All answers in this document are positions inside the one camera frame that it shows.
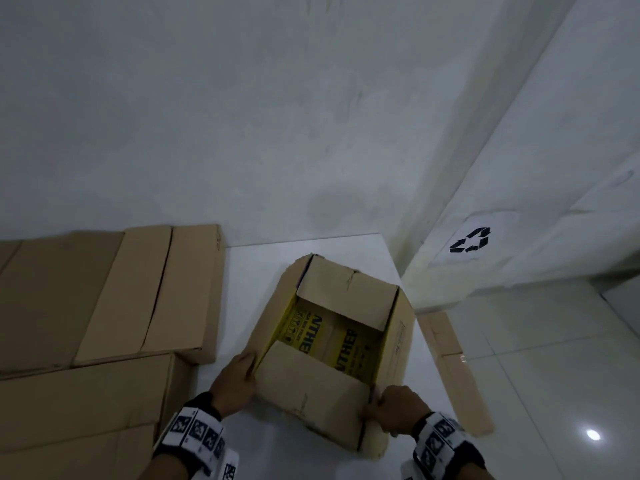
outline white table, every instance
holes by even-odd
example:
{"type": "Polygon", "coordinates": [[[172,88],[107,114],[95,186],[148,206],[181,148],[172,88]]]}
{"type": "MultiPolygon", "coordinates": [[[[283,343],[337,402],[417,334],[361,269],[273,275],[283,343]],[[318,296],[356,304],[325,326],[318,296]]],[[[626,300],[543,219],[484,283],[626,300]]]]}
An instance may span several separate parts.
{"type": "MultiPolygon", "coordinates": [[[[381,280],[401,284],[380,234],[315,241],[283,242],[227,250],[218,334],[218,361],[198,368],[196,392],[209,388],[219,371],[239,353],[258,321],[280,275],[295,259],[320,254],[381,280]]],[[[404,383],[434,410],[453,414],[449,398],[416,324],[404,383]]],[[[240,454],[237,478],[249,479],[396,479],[400,464],[411,458],[411,437],[391,439],[384,458],[363,460],[312,433],[302,423],[255,399],[244,411],[225,419],[227,443],[240,454]]]]}

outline recycling symbol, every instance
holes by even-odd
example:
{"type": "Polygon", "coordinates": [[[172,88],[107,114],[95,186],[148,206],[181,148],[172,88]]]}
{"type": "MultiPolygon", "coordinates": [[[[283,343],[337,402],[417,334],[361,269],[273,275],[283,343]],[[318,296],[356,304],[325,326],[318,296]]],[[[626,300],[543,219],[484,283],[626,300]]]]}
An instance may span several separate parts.
{"type": "Polygon", "coordinates": [[[449,247],[450,253],[461,253],[466,252],[469,253],[471,251],[477,251],[478,249],[484,248],[489,243],[489,233],[491,233],[491,227],[478,227],[473,232],[467,234],[466,237],[457,240],[449,247]],[[471,246],[465,247],[465,244],[468,244],[467,240],[473,239],[475,236],[480,238],[480,242],[477,244],[472,244],[471,246]]]}

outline yellow label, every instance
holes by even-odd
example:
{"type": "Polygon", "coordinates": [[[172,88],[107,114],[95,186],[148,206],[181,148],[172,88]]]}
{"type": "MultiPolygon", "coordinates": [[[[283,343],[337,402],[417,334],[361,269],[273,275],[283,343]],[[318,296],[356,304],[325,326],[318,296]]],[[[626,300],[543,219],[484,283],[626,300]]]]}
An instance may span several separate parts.
{"type": "Polygon", "coordinates": [[[350,320],[336,327],[331,342],[325,363],[365,384],[371,384],[378,364],[379,334],[350,320]]]}
{"type": "Polygon", "coordinates": [[[280,329],[279,341],[302,353],[318,357],[318,343],[322,342],[325,327],[322,317],[300,307],[293,307],[280,329]]]}

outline floor tile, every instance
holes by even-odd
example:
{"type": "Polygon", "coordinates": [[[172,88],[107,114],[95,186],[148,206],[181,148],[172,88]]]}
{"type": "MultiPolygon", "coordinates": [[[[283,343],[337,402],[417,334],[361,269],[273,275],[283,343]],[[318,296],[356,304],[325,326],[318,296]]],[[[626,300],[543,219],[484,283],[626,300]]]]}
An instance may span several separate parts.
{"type": "Polygon", "coordinates": [[[498,359],[565,478],[640,478],[635,336],[607,333],[498,359]]]}
{"type": "Polygon", "coordinates": [[[483,306],[483,301],[467,298],[446,310],[462,352],[468,359],[493,355],[491,345],[482,332],[482,322],[479,319],[486,315],[483,306]]]}
{"type": "Polygon", "coordinates": [[[581,280],[529,285],[465,301],[496,354],[627,329],[581,280]]]}
{"type": "Polygon", "coordinates": [[[475,438],[496,480],[561,479],[556,464],[496,357],[469,360],[495,432],[475,438]]]}

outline hand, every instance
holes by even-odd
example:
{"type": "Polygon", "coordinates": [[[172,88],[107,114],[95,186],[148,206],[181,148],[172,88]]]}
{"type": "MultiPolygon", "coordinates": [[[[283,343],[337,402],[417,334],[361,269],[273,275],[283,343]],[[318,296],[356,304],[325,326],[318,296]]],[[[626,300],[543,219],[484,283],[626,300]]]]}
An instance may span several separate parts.
{"type": "Polygon", "coordinates": [[[368,404],[362,411],[364,420],[372,419],[391,436],[410,435],[413,425],[431,410],[420,396],[407,386],[389,386],[377,404],[368,404]]]}
{"type": "Polygon", "coordinates": [[[209,388],[213,396],[211,405],[222,418],[243,409],[255,394],[254,360],[255,354],[251,352],[236,355],[209,388]]]}

